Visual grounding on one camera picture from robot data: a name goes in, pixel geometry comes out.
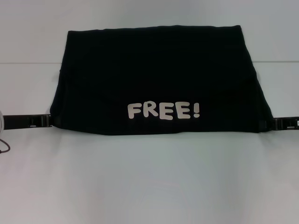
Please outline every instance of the cable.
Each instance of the cable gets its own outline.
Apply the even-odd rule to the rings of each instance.
[[[7,153],[8,151],[10,151],[10,146],[9,146],[9,144],[7,144],[5,141],[3,141],[2,139],[0,139],[0,141],[2,142],[2,143],[4,143],[7,147],[8,147],[8,150],[5,150],[5,151],[1,151],[0,150],[0,154],[1,153]]]

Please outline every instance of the white wall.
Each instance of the white wall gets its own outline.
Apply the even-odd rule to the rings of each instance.
[[[299,116],[298,6],[293,0],[1,0],[0,110],[49,112],[68,30],[239,24],[273,115]],[[0,155],[0,223],[299,220],[299,131],[107,137],[39,128],[1,137],[12,150]]]

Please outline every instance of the white lettering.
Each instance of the white lettering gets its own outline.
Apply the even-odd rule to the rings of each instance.
[[[134,118],[134,114],[135,113],[140,113],[141,110],[140,109],[135,109],[134,107],[141,107],[142,104],[138,103],[138,104],[129,104],[128,105],[128,114],[129,114],[129,118],[133,119]]]
[[[160,109],[160,119],[162,120],[172,120],[173,117],[171,115],[167,115],[166,113],[173,113],[172,109],[166,109],[166,107],[173,107],[173,103],[160,103],[159,109]]]
[[[147,101],[143,104],[143,114],[147,118],[149,116],[149,112],[155,117],[159,114],[154,110],[156,108],[156,103],[153,101]]]
[[[189,114],[183,114],[184,112],[189,112],[189,108],[182,108],[182,106],[189,106],[188,102],[176,102],[176,109],[179,119],[189,119],[191,116]]]

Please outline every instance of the black bag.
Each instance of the black bag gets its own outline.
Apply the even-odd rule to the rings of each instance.
[[[1,126],[107,135],[299,129],[299,117],[272,117],[240,26],[70,31],[50,113],[4,116]]]

